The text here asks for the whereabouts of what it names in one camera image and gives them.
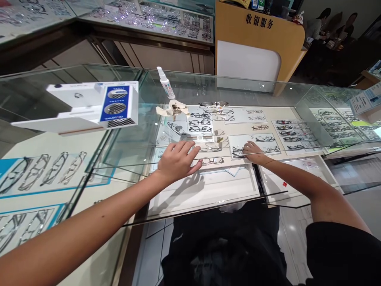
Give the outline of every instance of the blue label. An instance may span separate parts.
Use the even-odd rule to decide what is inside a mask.
[[[128,118],[128,98],[129,98],[129,85],[123,86],[112,86],[107,87],[106,89],[106,97],[104,99],[102,114],[100,117],[100,121],[110,121],[115,119],[123,119]],[[119,113],[118,109],[123,109],[122,105],[125,106],[124,110]]]
[[[17,160],[19,159],[17,158],[0,160],[0,179],[8,172],[9,168],[11,168],[17,162]]]

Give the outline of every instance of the finger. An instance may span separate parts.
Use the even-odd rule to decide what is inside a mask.
[[[196,146],[195,148],[193,148],[193,150],[187,156],[190,161],[193,161],[196,158],[196,156],[197,156],[198,152],[200,151],[200,149],[201,149],[200,146]]]
[[[187,141],[185,145],[182,147],[180,153],[183,153],[184,155],[187,155],[189,150],[195,145],[196,143],[192,140]]]
[[[171,143],[168,145],[167,149],[165,149],[163,155],[166,155],[170,152],[172,152],[173,148],[176,146],[176,143]]]
[[[187,176],[193,175],[195,172],[197,172],[202,167],[202,159],[198,160],[197,164],[194,165],[189,172],[187,173]]]
[[[176,144],[176,147],[173,149],[175,153],[179,153],[183,146],[185,145],[186,141],[180,141]]]
[[[256,143],[254,143],[253,141],[247,141],[247,142],[250,143],[251,145],[253,145],[254,147],[258,147],[258,145],[256,145]]]

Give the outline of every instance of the forearm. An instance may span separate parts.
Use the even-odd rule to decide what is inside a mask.
[[[153,173],[17,247],[0,258],[0,285],[57,285],[169,184]]]
[[[264,167],[309,199],[319,195],[338,193],[335,188],[319,177],[295,166],[271,160]]]

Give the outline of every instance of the glass countertop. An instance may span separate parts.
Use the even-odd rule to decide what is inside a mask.
[[[362,138],[354,124],[333,106],[333,96],[352,95],[358,90],[330,88],[329,98],[327,89],[320,86],[165,73],[176,100],[188,106],[190,117],[156,113],[157,106],[169,108],[169,99],[157,71],[146,71],[140,82],[139,124],[111,136],[99,168],[116,166],[140,173],[145,165],[151,165],[148,172],[152,172],[168,144],[180,140],[193,140],[201,147],[196,160],[204,158],[209,163],[204,168],[247,163],[242,155],[247,141],[255,142],[274,159],[325,155],[380,141]]]

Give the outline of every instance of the wall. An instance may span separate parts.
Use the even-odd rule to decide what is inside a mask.
[[[352,37],[360,37],[365,30],[377,19],[381,14],[380,0],[305,0],[300,11],[304,11],[304,19],[310,20],[316,18],[325,8],[331,8],[331,17],[337,13],[343,12],[341,25],[344,25],[348,17],[354,13],[358,13],[358,17],[354,25]]]

